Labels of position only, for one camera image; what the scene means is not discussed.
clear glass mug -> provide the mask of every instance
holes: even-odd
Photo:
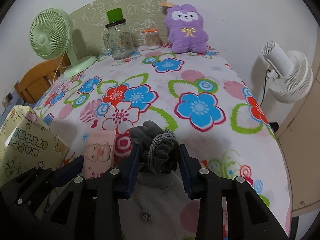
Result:
[[[111,56],[115,59],[131,57],[133,42],[130,29],[125,25],[125,20],[120,20],[106,25],[108,33],[103,36],[103,43]]]

pink tissue pack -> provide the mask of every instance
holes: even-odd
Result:
[[[82,176],[93,179],[113,167],[113,145],[116,131],[94,131],[89,134],[84,153]]]

stuffed animal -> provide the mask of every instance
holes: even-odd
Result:
[[[167,9],[164,20],[169,30],[168,41],[172,43],[173,53],[205,53],[208,35],[203,30],[203,19],[190,4],[175,5]]]

yellow paper bag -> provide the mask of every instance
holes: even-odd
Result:
[[[29,106],[15,106],[0,128],[0,186],[40,166],[59,168],[68,147]]]

wooden chair backrest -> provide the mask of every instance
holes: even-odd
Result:
[[[47,60],[39,63],[30,69],[21,79],[20,82],[14,85],[18,95],[23,98],[26,102],[34,104],[38,102],[41,96],[49,89],[51,83],[57,80],[57,78],[64,73],[65,67],[70,66],[70,61],[67,54],[64,54],[61,61],[61,57],[57,59]],[[60,67],[53,80],[54,73],[57,67]]]

